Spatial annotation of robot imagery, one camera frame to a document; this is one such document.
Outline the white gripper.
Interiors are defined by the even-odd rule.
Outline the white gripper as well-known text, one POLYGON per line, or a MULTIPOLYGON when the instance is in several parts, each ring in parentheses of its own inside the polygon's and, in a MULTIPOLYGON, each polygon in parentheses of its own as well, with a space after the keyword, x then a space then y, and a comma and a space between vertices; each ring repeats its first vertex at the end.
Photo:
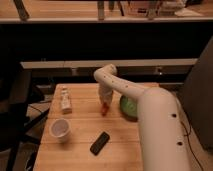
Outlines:
POLYGON ((103 100, 106 100, 106 104, 109 107, 112 103, 113 90, 104 84, 99 84, 98 93, 100 103, 103 105, 103 100))

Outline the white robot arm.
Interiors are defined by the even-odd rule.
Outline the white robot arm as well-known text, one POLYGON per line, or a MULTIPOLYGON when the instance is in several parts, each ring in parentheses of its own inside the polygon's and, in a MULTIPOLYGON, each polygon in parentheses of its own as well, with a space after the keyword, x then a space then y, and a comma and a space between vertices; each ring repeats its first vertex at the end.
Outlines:
POLYGON ((109 110, 114 90, 137 103, 144 171, 191 171, 176 97, 164 88, 117 77, 113 64, 97 69, 94 78, 99 83, 103 115, 109 110))

